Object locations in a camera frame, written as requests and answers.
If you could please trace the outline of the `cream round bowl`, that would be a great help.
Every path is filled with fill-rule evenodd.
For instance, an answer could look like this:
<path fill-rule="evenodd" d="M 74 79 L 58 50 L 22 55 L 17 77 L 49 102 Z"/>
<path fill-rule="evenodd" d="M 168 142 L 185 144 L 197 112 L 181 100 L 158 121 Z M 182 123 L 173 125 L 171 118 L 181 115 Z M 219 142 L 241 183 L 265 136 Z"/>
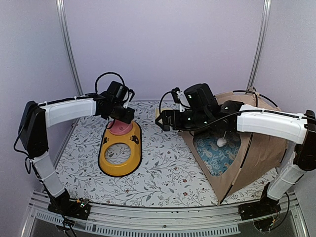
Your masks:
<path fill-rule="evenodd" d="M 155 110 L 155 118 L 157 119 L 160 116 L 160 114 L 162 112 L 164 112 L 164 111 L 173 111 L 173 109 L 172 108 L 161 108 L 161 109 L 156 108 L 156 110 Z"/>

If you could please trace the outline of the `pink round bowl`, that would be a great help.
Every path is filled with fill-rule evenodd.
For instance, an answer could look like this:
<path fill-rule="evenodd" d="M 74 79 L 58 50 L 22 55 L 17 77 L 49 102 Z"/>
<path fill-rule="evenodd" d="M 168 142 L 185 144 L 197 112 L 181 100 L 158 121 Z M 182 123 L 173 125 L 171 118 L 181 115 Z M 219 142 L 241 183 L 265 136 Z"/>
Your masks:
<path fill-rule="evenodd" d="M 128 134 L 133 128 L 131 123 L 125 123 L 119 120 L 113 120 L 107 126 L 111 134 L 115 136 L 122 136 Z"/>

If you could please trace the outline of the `yellow pet bowl stand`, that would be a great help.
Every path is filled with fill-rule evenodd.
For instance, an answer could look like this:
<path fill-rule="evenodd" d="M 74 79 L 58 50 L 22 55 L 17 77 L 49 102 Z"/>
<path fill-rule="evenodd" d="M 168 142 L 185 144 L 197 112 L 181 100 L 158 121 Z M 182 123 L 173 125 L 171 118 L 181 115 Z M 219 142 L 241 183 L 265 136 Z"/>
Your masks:
<path fill-rule="evenodd" d="M 142 131 L 132 121 L 132 130 L 122 136 L 115 136 L 105 129 L 101 141 L 98 166 L 112 177 L 123 177 L 136 171 L 142 161 Z"/>

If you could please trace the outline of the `blue snowman pattern mat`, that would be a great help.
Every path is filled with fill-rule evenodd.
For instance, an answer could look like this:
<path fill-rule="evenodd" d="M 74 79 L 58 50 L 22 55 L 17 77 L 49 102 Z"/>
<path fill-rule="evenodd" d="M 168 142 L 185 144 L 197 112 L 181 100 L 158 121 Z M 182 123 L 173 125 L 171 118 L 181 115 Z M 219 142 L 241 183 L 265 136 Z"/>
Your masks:
<path fill-rule="evenodd" d="M 207 166 L 212 176 L 220 176 L 233 164 L 241 146 L 241 138 L 237 133 L 227 132 L 227 144 L 217 146 L 217 140 L 224 131 L 198 135 L 194 138 L 194 148 Z"/>

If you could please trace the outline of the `beige fabric pet tent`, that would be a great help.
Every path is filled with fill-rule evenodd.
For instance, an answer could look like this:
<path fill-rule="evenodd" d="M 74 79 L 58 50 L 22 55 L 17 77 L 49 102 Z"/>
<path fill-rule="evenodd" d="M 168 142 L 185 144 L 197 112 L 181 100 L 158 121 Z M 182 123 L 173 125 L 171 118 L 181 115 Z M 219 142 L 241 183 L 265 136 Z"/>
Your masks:
<path fill-rule="evenodd" d="M 240 135 L 241 146 L 233 164 L 222 175 L 212 176 L 194 148 L 194 138 L 200 134 L 191 135 L 188 132 L 180 133 L 205 174 L 207 181 L 212 186 L 218 201 L 217 203 L 224 197 L 234 180 L 251 135 L 251 133 L 237 134 Z M 259 199 L 264 186 L 276 177 L 276 167 L 283 161 L 287 147 L 288 142 L 284 139 L 253 133 L 250 149 L 241 172 L 231 192 L 224 199 L 222 204 L 227 204 L 229 201 L 243 202 Z"/>

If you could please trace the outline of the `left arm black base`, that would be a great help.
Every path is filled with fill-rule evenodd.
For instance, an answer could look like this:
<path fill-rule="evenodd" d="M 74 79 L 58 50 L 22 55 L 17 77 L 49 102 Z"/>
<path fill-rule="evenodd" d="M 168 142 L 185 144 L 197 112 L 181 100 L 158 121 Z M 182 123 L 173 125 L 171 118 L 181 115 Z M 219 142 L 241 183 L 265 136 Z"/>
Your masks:
<path fill-rule="evenodd" d="M 78 198 L 72 199 L 68 191 L 64 192 L 58 197 L 54 197 L 50 192 L 47 193 L 50 199 L 48 211 L 60 214 L 66 217 L 87 220 L 90 214 L 91 205 L 89 199 Z"/>

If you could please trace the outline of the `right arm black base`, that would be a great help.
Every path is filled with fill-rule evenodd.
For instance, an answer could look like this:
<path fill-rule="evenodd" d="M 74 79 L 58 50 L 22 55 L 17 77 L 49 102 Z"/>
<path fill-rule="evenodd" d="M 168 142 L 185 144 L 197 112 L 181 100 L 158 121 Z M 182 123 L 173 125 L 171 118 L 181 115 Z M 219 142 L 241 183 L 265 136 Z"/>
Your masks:
<path fill-rule="evenodd" d="M 278 200 L 268 198 L 268 187 L 269 183 L 264 187 L 259 201 L 238 206 L 238 213 L 242 220 L 261 218 L 253 223 L 255 228 L 261 232 L 272 230 L 281 211 Z"/>

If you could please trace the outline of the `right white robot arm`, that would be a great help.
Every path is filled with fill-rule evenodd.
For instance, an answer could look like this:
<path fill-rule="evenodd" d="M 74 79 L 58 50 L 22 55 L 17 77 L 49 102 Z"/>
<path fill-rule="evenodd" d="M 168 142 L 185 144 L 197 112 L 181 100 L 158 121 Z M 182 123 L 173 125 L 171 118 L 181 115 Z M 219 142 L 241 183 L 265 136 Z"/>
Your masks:
<path fill-rule="evenodd" d="M 176 110 L 157 108 L 156 124 L 164 131 L 178 130 L 210 182 L 218 200 L 249 185 L 270 169 L 280 165 L 289 142 L 295 150 L 281 173 L 268 183 L 262 202 L 276 203 L 308 171 L 316 167 L 316 118 L 312 111 L 281 112 L 254 91 L 233 91 L 213 95 L 200 83 L 171 92 L 179 105 Z M 241 145 L 233 163 L 219 176 L 212 176 L 194 148 L 200 134 L 236 133 Z"/>

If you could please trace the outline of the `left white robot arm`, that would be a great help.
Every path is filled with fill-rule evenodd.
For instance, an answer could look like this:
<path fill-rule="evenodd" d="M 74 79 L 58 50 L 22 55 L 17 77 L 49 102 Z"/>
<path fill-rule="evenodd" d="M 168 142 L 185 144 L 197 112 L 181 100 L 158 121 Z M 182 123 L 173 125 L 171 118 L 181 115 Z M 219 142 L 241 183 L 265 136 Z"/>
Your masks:
<path fill-rule="evenodd" d="M 132 89 L 112 81 L 101 94 L 89 93 L 41 104 L 35 101 L 26 103 L 18 129 L 18 139 L 50 195 L 57 198 L 66 190 L 49 156 L 47 129 L 62 122 L 91 116 L 131 123 L 134 110 L 128 104 L 134 95 Z"/>

